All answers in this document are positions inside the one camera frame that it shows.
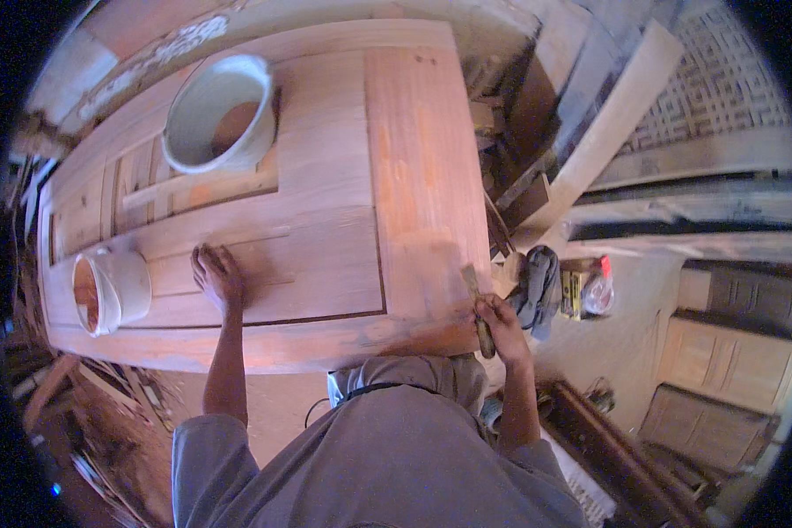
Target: concrete floor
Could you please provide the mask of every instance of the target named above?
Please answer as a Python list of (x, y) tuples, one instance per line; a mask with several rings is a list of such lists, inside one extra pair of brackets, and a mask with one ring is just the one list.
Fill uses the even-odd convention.
[[(611, 317), (576, 322), (558, 315), (551, 338), (531, 341), (541, 375), (562, 375), (584, 391), (605, 376), (616, 391), (616, 408), (608, 415), (624, 431), (642, 423), (654, 395), (655, 366), (665, 340), (668, 318), (675, 310), (678, 274), (683, 259), (613, 257), (616, 301)], [(491, 385), (500, 386), (504, 367), (486, 362)], [(200, 413), (205, 374), (158, 373), (179, 401), (171, 401), (174, 424)], [(247, 376), (250, 449), (264, 466), (302, 432), (311, 405), (325, 398), (326, 374)], [(312, 421), (328, 409), (322, 403)]]

